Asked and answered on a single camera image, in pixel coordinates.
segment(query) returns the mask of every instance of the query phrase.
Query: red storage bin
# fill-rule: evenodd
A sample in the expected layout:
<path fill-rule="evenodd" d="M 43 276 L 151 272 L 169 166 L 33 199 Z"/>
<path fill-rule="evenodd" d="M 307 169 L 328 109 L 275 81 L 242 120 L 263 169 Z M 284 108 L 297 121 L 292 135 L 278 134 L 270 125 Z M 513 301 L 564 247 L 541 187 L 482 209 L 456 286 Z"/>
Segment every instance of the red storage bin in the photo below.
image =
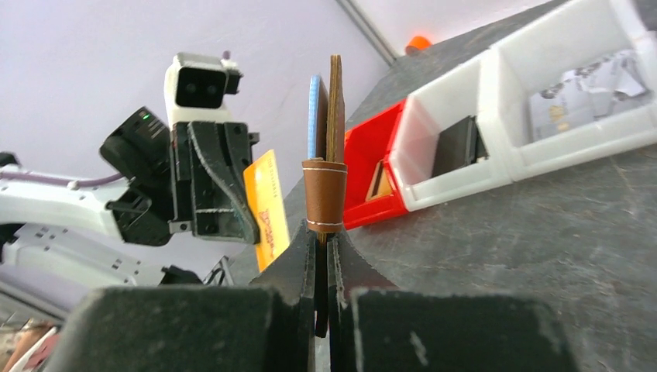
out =
<path fill-rule="evenodd" d="M 408 213 L 388 162 L 405 103 L 404 99 L 345 134 L 345 164 L 348 171 L 344 214 L 346 229 Z M 389 175 L 392 193 L 366 201 L 374 171 L 381 160 Z"/>

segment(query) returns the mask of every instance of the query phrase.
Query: blue card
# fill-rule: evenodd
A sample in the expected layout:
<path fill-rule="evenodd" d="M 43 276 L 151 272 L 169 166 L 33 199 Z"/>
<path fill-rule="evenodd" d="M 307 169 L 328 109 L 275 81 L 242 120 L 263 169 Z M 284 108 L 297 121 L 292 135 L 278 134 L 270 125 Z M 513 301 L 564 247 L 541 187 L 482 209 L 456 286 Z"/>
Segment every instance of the blue card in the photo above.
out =
<path fill-rule="evenodd" d="M 326 123 L 329 113 L 329 93 L 319 75 L 310 80 L 308 102 L 308 159 L 326 158 Z"/>

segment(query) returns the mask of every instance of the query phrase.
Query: storage bin compartment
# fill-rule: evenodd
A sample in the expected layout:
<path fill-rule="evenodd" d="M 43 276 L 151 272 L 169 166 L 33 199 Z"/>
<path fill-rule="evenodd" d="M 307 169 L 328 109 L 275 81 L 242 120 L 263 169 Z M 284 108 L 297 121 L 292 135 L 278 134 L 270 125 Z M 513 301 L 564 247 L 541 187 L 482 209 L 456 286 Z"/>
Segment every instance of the storage bin compartment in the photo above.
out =
<path fill-rule="evenodd" d="M 391 106 L 345 134 L 346 229 L 408 213 L 388 161 L 405 102 Z"/>
<path fill-rule="evenodd" d="M 470 146 L 452 142 L 463 130 L 454 131 L 451 139 L 444 137 L 452 126 L 463 125 L 464 119 L 478 116 L 480 65 L 486 53 L 459 65 L 407 98 L 389 161 L 409 211 L 511 183 L 500 155 L 488 147 L 494 130 L 478 129 L 488 157 L 476 163 L 466 165 L 467 161 L 462 160 L 467 155 L 446 153 L 443 148 L 461 151 Z M 441 150 L 449 159 L 441 156 Z M 436 175 L 438 162 L 452 163 L 455 159 L 461 159 L 463 165 Z"/>
<path fill-rule="evenodd" d="M 571 85 L 573 95 L 568 97 L 584 102 L 581 92 L 586 90 L 586 99 L 592 99 L 589 92 L 604 89 L 587 85 L 588 73 L 582 71 L 599 67 L 592 63 L 622 50 L 635 52 L 638 81 L 651 93 L 634 108 L 576 127 L 569 125 L 575 106 L 556 102 L 546 115 L 558 129 L 536 138 L 530 97 L 563 83 L 568 73 L 568 84 L 579 89 Z M 657 43 L 630 0 L 572 0 L 495 43 L 482 65 L 479 123 L 496 133 L 487 146 L 502 154 L 515 181 L 657 142 Z"/>

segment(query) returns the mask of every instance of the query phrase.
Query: white stitching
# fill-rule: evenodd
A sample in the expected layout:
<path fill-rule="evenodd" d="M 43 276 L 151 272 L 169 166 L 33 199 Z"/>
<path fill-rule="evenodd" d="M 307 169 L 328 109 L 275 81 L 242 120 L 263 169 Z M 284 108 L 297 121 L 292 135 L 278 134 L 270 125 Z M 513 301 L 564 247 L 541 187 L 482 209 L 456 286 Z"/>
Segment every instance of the white stitching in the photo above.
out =
<path fill-rule="evenodd" d="M 313 224 L 313 225 L 320 225 L 320 226 L 340 226 L 340 225 L 342 225 L 342 222 L 338 222 L 338 223 L 331 223 L 331 222 L 315 222 L 315 221 L 311 221 L 311 220 L 309 220 L 309 219 L 306 219 L 306 221 L 308 221 L 308 223 L 311 223 L 311 224 Z"/>
<path fill-rule="evenodd" d="M 346 170 L 331 169 L 331 168 L 304 168 L 304 171 L 329 171 L 329 172 L 347 173 Z"/>

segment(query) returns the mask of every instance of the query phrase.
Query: yellow card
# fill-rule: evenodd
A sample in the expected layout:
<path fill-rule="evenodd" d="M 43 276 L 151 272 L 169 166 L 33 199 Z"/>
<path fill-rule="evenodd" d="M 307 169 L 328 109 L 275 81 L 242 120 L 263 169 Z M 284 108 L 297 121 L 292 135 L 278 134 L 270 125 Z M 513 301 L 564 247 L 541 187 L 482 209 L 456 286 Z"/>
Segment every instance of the yellow card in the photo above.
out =
<path fill-rule="evenodd" d="M 244 170 L 244 186 L 249 208 L 260 227 L 256 255 L 258 268 L 263 272 L 290 245 L 273 150 L 267 151 Z"/>

